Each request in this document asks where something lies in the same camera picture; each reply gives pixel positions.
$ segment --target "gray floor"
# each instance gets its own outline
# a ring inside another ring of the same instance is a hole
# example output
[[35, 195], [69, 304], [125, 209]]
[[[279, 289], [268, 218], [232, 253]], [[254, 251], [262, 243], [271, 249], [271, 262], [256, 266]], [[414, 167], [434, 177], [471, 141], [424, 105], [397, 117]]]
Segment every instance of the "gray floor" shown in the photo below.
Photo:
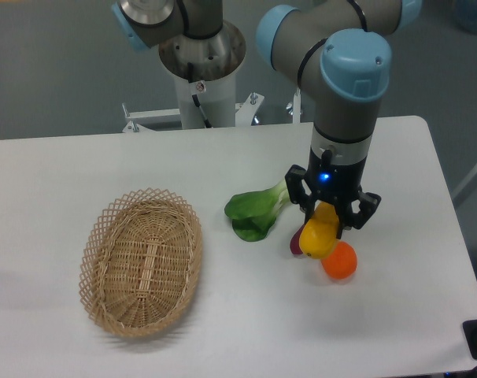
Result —
[[[109, 11], [111, 2], [0, 4], [0, 139], [119, 132], [122, 102], [130, 111], [176, 107], [156, 50], [130, 49]], [[284, 3], [307, 9], [314, 2], [321, 1]], [[238, 100], [251, 91], [265, 95], [265, 123], [287, 121], [283, 107], [294, 93], [253, 46], [261, 16], [279, 3], [224, 2], [225, 18], [249, 45], [238, 74]], [[426, 0], [415, 24], [388, 37], [394, 66], [381, 116], [416, 114], [427, 120], [453, 189], [477, 162], [477, 36], [454, 24], [450, 3]], [[310, 120], [313, 104], [304, 98], [303, 105]], [[457, 213], [477, 272], [477, 191]]]

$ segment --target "light blue joint cap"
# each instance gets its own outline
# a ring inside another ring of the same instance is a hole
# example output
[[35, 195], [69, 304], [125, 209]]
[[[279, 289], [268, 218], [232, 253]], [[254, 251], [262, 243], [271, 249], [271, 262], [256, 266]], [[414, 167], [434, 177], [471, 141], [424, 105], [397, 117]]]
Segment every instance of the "light blue joint cap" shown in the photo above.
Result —
[[324, 44], [320, 70], [327, 85], [343, 98], [371, 102], [389, 85], [392, 52], [387, 41], [362, 29], [337, 31]]
[[402, 0], [401, 1], [401, 19], [398, 29], [411, 24], [420, 14], [422, 9], [422, 0]]
[[113, 4], [111, 6], [111, 10], [113, 11], [114, 15], [116, 16], [116, 19], [118, 20], [118, 22], [120, 23], [121, 31], [123, 32], [123, 34], [125, 34], [125, 36], [128, 39], [128, 42], [134, 48], [134, 50], [135, 51], [148, 50], [149, 47], [146, 46], [146, 44], [139, 38], [137, 33], [134, 31], [134, 29], [128, 23], [128, 20], [125, 18], [125, 16], [121, 12], [121, 9], [118, 6], [118, 4]]
[[276, 6], [263, 16], [257, 27], [256, 48], [264, 61], [272, 67], [272, 47], [275, 34], [287, 14], [294, 10], [298, 10], [298, 8], [293, 6]]

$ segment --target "bok choy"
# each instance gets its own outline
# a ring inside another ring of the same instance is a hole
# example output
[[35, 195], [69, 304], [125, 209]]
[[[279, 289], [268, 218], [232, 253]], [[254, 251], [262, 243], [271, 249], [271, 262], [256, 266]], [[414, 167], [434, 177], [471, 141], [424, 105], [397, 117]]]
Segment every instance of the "bok choy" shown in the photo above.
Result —
[[224, 213], [240, 239], [256, 242], [267, 237], [280, 210], [289, 201], [286, 181], [282, 179], [270, 189], [234, 195], [224, 207]]

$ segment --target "orange fruit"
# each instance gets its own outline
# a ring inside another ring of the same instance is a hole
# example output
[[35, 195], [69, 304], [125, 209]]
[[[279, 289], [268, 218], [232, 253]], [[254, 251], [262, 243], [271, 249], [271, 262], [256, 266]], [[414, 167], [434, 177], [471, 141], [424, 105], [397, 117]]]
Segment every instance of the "orange fruit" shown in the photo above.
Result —
[[349, 244], [338, 242], [333, 253], [320, 262], [329, 277], [343, 280], [356, 272], [357, 255]]

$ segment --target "woven basket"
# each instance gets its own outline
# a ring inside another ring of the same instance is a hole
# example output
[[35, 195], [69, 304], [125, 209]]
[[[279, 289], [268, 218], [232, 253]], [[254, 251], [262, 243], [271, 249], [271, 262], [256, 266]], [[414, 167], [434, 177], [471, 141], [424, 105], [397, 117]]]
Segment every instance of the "woven basket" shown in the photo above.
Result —
[[111, 203], [91, 231], [81, 302], [107, 332], [151, 335], [181, 316], [201, 261], [202, 230], [183, 198], [158, 189], [131, 192]]

